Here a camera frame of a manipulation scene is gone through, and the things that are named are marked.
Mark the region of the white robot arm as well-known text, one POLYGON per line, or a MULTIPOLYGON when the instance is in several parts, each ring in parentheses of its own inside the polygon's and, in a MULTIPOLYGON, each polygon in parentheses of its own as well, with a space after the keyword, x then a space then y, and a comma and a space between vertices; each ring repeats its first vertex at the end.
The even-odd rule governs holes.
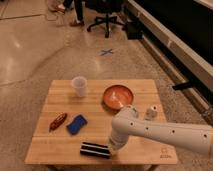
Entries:
POLYGON ((127 105, 113 117, 111 127, 109 144, 113 151, 124 147, 130 136, 137 136, 213 158, 213 127, 210 125, 141 120, 137 110, 127 105))

